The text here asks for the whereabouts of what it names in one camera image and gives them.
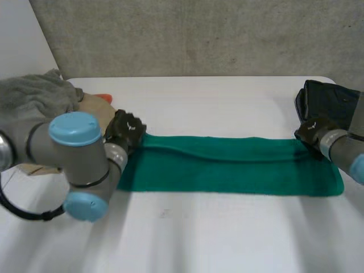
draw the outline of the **gray cloth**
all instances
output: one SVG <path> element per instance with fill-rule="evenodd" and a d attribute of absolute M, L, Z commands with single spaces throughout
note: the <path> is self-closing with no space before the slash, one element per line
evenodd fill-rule
<path fill-rule="evenodd" d="M 26 75 L 0 81 L 0 124 L 19 119 L 55 118 L 78 110 L 84 94 L 52 69 L 44 75 Z"/>

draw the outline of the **teal cloth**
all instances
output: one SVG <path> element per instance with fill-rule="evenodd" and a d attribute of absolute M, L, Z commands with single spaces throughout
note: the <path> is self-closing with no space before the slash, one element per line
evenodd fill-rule
<path fill-rule="evenodd" d="M 296 139 L 146 135 L 118 189 L 335 196 L 338 169 L 311 158 Z"/>

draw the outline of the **table surface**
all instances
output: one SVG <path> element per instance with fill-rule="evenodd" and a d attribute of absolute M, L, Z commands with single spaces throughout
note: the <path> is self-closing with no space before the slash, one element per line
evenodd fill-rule
<path fill-rule="evenodd" d="M 293 100 L 324 77 L 75 78 L 140 117 L 154 135 L 292 138 Z M 330 198 L 116 192 L 92 225 L 21 221 L 0 209 L 0 272 L 363 272 L 364 187 L 345 174 Z M 3 175 L 17 205 L 57 207 L 63 175 Z"/>

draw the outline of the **robotic arm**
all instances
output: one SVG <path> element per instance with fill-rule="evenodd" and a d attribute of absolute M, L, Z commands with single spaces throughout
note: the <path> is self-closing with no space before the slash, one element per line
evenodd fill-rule
<path fill-rule="evenodd" d="M 61 207 L 42 214 L 16 208 L 2 191 L 0 202 L 27 220 L 49 221 L 67 212 L 78 220 L 95 222 L 106 214 L 128 156 L 145 131 L 139 118 L 123 110 L 116 112 L 104 138 L 97 120 L 83 112 L 1 126 L 0 171 L 21 163 L 62 168 L 70 190 Z"/>
<path fill-rule="evenodd" d="M 364 185 L 364 94 L 362 93 L 349 131 L 325 118 L 304 122 L 295 132 L 315 158 L 331 160 L 356 182 Z"/>

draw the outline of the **concrete wall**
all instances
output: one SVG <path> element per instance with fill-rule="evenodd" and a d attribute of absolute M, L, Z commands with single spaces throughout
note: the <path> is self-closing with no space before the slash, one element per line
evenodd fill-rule
<path fill-rule="evenodd" d="M 363 0 L 30 0 L 65 78 L 316 75 L 364 90 Z"/>

